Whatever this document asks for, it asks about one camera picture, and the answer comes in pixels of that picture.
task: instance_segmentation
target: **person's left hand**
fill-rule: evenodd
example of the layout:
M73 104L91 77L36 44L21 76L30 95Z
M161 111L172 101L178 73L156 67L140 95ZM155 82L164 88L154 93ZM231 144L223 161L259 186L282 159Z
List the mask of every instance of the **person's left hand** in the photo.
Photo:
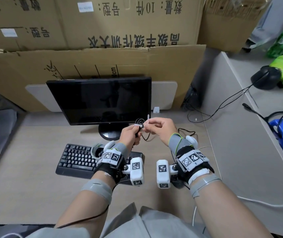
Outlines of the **person's left hand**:
M122 129L119 143L125 144L128 150L132 150L133 145L138 145L141 139L142 132L138 132L139 126L128 126Z

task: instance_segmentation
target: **monitor stand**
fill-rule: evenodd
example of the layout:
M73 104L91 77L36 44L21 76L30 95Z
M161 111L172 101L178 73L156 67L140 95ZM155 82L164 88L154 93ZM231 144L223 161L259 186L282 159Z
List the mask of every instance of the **monitor stand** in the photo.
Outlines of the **monitor stand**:
M119 140L123 128L129 126L128 123L105 123L99 125L99 133L103 139L108 141Z

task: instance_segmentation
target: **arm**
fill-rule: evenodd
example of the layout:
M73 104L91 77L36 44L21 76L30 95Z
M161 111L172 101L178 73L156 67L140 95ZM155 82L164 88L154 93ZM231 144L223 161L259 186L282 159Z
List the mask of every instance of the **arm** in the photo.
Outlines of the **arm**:
M120 135L119 143L113 146L113 148L117 149L122 153L122 155L124 155L125 159L129 155L133 144L139 144L142 133L139 132L138 137L136 138L135 134L138 132L138 130L139 126L129 126L124 128ZM100 166L96 168L97 171L93 175L92 179L101 180L102 182L106 183L111 190L113 190L118 180L110 176L108 173L99 170L99 167ZM107 205L108 201L103 196L90 190L82 190L59 218L55 228L76 220L99 215L105 211ZM83 221L68 227L84 227L89 232L90 237L100 237L105 224L106 216L107 211L102 216L99 216L95 219Z
M171 119L152 118L145 122L144 127L145 132L159 135L163 143L177 155L194 149L186 139L176 134L177 129ZM184 174L184 181L189 183L194 173ZM210 174L199 176L190 183L190 186ZM266 227L223 182L212 182L200 189L199 194L200 196L195 197L195 203L213 238L272 237Z

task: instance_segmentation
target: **clear packing tape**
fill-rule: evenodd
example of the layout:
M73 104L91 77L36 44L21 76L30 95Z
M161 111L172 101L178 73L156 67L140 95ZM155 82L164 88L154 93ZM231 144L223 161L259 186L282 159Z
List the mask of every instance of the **clear packing tape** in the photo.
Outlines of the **clear packing tape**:
M246 3L248 2L256 2L258 1L258 3L263 3L262 6L257 7L258 10L262 10L265 7L268 6L268 4L272 1L272 0L230 0L234 10L238 10L240 7L244 7L244 5L246 5Z

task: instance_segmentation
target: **person's right hand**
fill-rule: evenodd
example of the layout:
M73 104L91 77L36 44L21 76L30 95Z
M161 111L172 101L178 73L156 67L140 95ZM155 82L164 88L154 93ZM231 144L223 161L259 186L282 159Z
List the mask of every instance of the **person's right hand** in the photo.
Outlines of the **person's right hand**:
M157 134L161 141L168 146L172 134L177 133L177 128L171 119L151 118L144 123L144 131Z

